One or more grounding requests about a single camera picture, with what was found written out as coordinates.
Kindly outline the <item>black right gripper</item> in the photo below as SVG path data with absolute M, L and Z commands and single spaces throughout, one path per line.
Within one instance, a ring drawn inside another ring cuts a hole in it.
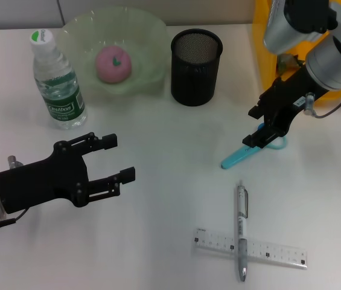
M 306 68 L 300 68 L 285 81 L 276 78 L 248 112 L 255 119 L 264 117 L 264 125 L 245 137 L 242 143 L 249 147 L 264 148 L 278 137 L 286 135 L 291 122 L 304 108 L 304 105 L 295 105 L 295 102 L 308 93 L 312 93 L 315 100 L 321 98 L 321 86 Z

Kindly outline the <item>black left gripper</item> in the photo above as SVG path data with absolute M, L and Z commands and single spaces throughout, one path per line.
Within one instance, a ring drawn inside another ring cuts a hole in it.
M 120 195 L 121 184 L 135 181 L 134 167 L 90 181 L 83 155 L 118 146 L 116 134 L 98 138 L 93 132 L 61 141 L 41 161 L 0 172 L 0 201 L 6 213 L 15 213 L 54 199 L 75 207 Z

